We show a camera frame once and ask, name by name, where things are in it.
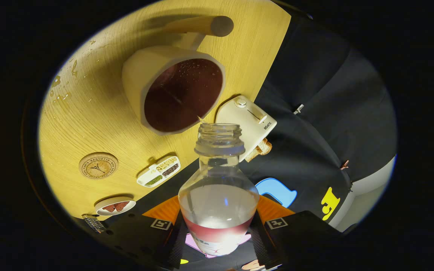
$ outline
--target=plastic bottle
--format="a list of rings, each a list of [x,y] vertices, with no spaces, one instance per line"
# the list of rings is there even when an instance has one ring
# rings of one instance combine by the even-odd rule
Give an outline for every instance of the plastic bottle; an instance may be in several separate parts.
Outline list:
[[[259,193],[239,170],[245,152],[239,125],[203,123],[195,152],[200,169],[180,188],[184,220],[199,249],[223,256],[234,251],[255,214]]]

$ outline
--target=cork coaster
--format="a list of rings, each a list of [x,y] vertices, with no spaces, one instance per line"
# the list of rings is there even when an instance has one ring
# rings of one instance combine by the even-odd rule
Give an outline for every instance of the cork coaster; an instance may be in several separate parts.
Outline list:
[[[103,179],[112,175],[118,168],[115,156],[105,152],[94,152],[79,162],[79,171],[90,179]]]

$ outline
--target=yellow letter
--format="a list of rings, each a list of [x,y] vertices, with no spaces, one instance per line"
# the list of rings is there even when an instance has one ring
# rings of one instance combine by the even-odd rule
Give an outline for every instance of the yellow letter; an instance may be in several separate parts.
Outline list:
[[[326,192],[326,195],[324,195],[321,201],[321,204],[325,204],[325,203],[327,204],[324,207],[322,207],[322,212],[324,214],[327,214],[322,218],[323,220],[328,219],[332,215],[334,209],[336,208],[336,206],[338,206],[340,200],[341,198],[337,199],[336,196],[333,194],[332,187],[329,187],[329,189]]]

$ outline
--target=bottle neck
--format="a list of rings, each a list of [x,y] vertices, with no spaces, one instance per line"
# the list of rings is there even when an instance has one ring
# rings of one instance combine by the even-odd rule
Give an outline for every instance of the bottle neck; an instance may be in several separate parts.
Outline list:
[[[227,171],[239,169],[239,156],[206,156],[200,155],[200,171],[212,170],[215,168],[225,168]]]
[[[245,152],[244,143],[239,139],[241,131],[239,125],[202,123],[199,127],[195,152],[200,156],[222,159],[239,157]]]

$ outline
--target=light wood surface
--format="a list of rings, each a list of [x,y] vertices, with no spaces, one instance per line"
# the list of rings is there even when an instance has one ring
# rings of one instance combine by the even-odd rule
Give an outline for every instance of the light wood surface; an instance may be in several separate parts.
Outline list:
[[[164,33],[164,25],[208,15],[234,21],[231,34],[206,36],[198,48],[226,69],[226,88],[219,105],[236,94],[253,101],[290,21],[290,15],[269,0],[157,2],[95,34],[55,75],[41,110],[39,146],[48,184],[71,216],[94,214],[95,204],[113,195],[127,195],[135,201],[145,196],[156,187],[138,185],[136,175],[163,156],[177,155],[182,168],[198,158],[193,151],[198,125],[181,134],[150,132],[131,109],[121,75],[124,61],[136,50],[179,44],[184,34]],[[217,108],[207,115],[207,122],[215,120]],[[79,161],[93,152],[114,155],[117,170],[101,180],[83,176]]]

